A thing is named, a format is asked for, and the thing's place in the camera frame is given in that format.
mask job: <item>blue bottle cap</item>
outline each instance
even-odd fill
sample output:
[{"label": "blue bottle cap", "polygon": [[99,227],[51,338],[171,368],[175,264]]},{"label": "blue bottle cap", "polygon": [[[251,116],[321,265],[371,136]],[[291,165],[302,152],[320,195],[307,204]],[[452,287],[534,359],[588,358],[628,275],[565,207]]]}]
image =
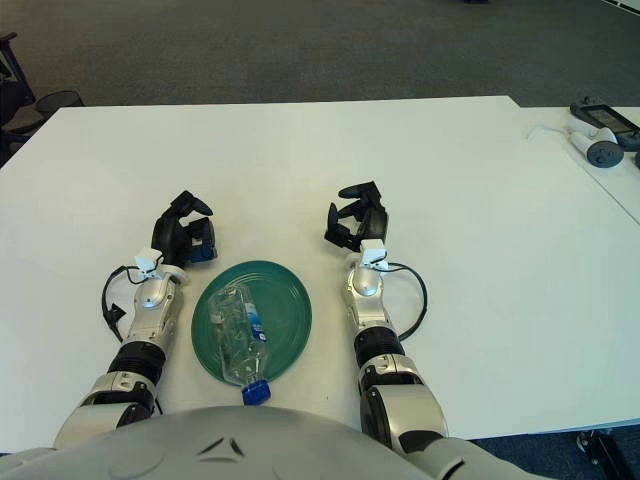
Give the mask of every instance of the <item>blue bottle cap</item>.
[{"label": "blue bottle cap", "polygon": [[271,398],[271,390],[266,380],[250,383],[242,389],[242,400],[245,405],[260,405]]}]

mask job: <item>white table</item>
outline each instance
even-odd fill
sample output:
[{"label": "white table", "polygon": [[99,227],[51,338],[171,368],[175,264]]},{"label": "white table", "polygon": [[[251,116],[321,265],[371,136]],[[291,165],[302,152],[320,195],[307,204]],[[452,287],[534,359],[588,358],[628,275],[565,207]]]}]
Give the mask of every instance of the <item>white table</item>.
[{"label": "white table", "polygon": [[[640,125],[640,108],[617,108],[616,110],[636,125]],[[537,126],[564,129],[569,118],[568,108],[524,108],[522,112],[532,129]],[[635,153],[626,153],[622,162],[614,168],[598,168],[585,161],[584,156],[558,133],[538,130],[532,137],[531,143],[538,142],[553,142],[559,145],[640,225],[640,168],[636,166]]]},{"label": "white table", "polygon": [[[313,308],[269,405],[358,428],[338,293],[347,251],[323,233],[338,189],[371,179],[390,260],[429,287],[405,348],[452,435],[640,418],[640,228],[555,141],[526,141],[523,112],[508,97],[58,112],[0,170],[0,450],[50,445],[106,371],[117,351],[100,312],[106,276],[149,244],[183,189],[214,208],[220,256],[188,271],[165,410],[240,403],[198,363],[191,315],[223,270],[266,259],[299,276]],[[420,303],[403,275],[385,289],[400,330]],[[112,292],[133,310],[126,280]]]}]

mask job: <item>black cable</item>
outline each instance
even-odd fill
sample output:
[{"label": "black cable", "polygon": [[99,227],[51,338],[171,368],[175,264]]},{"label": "black cable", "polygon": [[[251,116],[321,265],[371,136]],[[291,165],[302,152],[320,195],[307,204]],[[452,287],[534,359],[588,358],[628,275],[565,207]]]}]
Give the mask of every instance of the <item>black cable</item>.
[{"label": "black cable", "polygon": [[[162,255],[158,257],[158,259],[156,259],[153,270],[158,268],[158,263],[160,262],[160,258],[162,258]],[[109,288],[109,284],[113,281],[113,279],[116,278],[118,275],[120,275],[122,272],[127,272],[127,278],[129,279],[129,282],[131,282],[133,285],[140,285],[141,283],[144,283],[148,280],[147,278],[143,278],[142,280],[134,282],[133,279],[131,278],[131,274],[129,273],[131,270],[139,270],[139,269],[138,267],[133,265],[119,266],[113,272],[111,272],[111,275],[109,275],[109,277],[107,278],[107,281],[104,284],[104,288],[102,289],[102,299],[101,299],[102,316],[104,317],[105,322],[107,322],[107,326],[113,332],[113,334],[115,335],[115,337],[118,339],[120,343],[123,342],[123,339],[122,339],[122,335],[120,335],[120,331],[118,330],[118,320],[122,318],[122,316],[124,315],[124,311],[113,303],[111,304],[111,309],[107,307],[107,289]],[[160,406],[160,402],[158,401],[158,397],[156,397],[155,402],[156,402],[156,406],[158,407],[158,413],[160,415],[164,415],[164,412],[162,411],[162,407]]]},{"label": "black cable", "polygon": [[411,272],[414,277],[416,277],[416,280],[418,280],[418,283],[420,284],[420,290],[422,290],[422,310],[420,310],[420,313],[418,314],[418,319],[405,332],[402,332],[400,335],[398,335],[398,338],[400,339],[400,341],[404,341],[415,333],[418,327],[420,327],[422,320],[424,320],[424,316],[427,314],[427,304],[428,304],[427,286],[425,285],[424,280],[422,280],[422,277],[420,276],[420,274],[416,272],[413,268],[408,267],[407,265],[403,265],[402,263],[389,263],[389,266],[398,267],[398,268],[394,268],[392,270],[382,270],[380,268],[374,268],[374,270],[376,272],[385,272],[385,273],[393,273],[393,272],[399,272],[401,270],[407,270]]}]

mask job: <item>green plate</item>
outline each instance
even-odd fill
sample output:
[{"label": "green plate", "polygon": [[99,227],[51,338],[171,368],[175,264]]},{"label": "green plate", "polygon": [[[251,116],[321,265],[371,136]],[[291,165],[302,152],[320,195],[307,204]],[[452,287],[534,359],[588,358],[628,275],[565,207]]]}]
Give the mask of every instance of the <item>green plate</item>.
[{"label": "green plate", "polygon": [[227,285],[245,285],[251,291],[269,345],[265,378],[279,377],[302,353],[311,330],[311,302],[302,282],[282,265],[254,261],[225,270],[205,289],[193,312],[191,341],[202,366],[223,382],[207,303]]}]

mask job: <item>bottle label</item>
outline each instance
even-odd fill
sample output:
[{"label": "bottle label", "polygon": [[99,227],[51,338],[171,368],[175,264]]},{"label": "bottle label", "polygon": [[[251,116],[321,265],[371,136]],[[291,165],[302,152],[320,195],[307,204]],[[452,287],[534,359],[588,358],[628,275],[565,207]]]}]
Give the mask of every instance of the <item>bottle label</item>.
[{"label": "bottle label", "polygon": [[267,336],[264,334],[264,329],[262,328],[262,322],[260,321],[260,316],[258,315],[256,306],[253,303],[245,303],[244,307],[247,310],[247,319],[251,326],[253,338],[259,342],[266,342]]}]

